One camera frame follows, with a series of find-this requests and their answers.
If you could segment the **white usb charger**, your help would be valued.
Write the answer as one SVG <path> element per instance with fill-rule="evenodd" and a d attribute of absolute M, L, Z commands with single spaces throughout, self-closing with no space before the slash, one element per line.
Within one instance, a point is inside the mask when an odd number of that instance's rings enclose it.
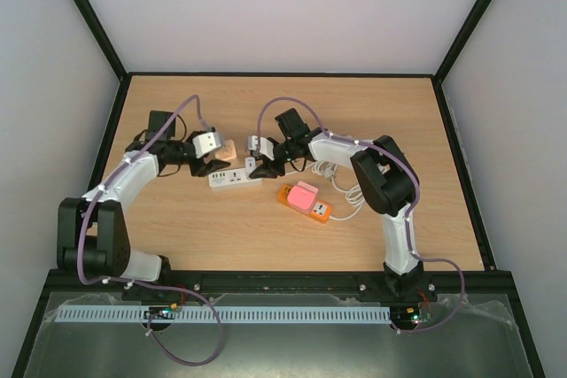
<path fill-rule="evenodd" d="M 245 170 L 251 173 L 256 168 L 256 159 L 254 157 L 248 157 L 245 159 Z"/>

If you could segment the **wooden cube plug adapter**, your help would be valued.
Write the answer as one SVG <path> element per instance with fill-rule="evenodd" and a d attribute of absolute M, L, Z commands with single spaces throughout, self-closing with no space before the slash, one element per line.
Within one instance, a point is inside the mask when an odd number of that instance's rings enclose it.
<path fill-rule="evenodd" d="M 214 153 L 214 157 L 221 161 L 231 162 L 237 158 L 237 149 L 233 140 L 226 140 L 224 145 Z"/>

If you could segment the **white power strip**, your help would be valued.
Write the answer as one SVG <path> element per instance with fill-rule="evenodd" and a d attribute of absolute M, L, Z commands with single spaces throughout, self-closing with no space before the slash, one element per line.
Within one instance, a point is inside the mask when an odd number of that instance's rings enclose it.
<path fill-rule="evenodd" d="M 208 186 L 213 190 L 246 188 L 262 182 L 262 179 L 251 179 L 244 168 L 221 170 L 208 176 Z"/>

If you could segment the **pink plug adapter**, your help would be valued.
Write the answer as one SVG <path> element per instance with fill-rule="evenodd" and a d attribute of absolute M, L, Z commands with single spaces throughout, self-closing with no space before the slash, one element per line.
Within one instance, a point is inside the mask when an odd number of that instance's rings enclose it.
<path fill-rule="evenodd" d="M 318 188 L 304 181 L 293 185 L 287 195 L 288 205 L 300 212 L 309 213 L 317 199 Z"/>

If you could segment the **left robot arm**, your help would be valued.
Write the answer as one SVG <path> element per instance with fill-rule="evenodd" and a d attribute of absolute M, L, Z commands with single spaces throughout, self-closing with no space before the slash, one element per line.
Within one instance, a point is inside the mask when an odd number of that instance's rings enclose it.
<path fill-rule="evenodd" d="M 127 209 L 142 189 L 163 176 L 167 166 L 187 166 L 194 177 L 229 166 L 210 158 L 224 146 L 221 134 L 203 126 L 176 138 L 173 112 L 152 111 L 148 125 L 125 149 L 119 165 L 105 181 L 81 197 L 67 197 L 58 207 L 57 266 L 85 281 L 121 278 L 157 282 L 169 269 L 166 257 L 132 248 L 125 221 Z"/>

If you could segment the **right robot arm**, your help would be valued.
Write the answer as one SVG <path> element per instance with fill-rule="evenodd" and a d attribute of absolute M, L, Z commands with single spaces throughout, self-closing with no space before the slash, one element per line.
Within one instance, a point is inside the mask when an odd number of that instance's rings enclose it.
<path fill-rule="evenodd" d="M 352 170 L 366 204 L 381 218 L 387 291 L 396 299 L 408 298 L 423 273 L 413 221 L 420 191 L 416 174 L 397 143 L 387 135 L 360 140 L 337 135 L 324 126 L 311 129 L 294 108 L 276 116 L 276 124 L 284 136 L 281 143 L 259 134 L 247 138 L 248 150 L 260 160 L 250 177 L 282 177 L 296 159 Z"/>

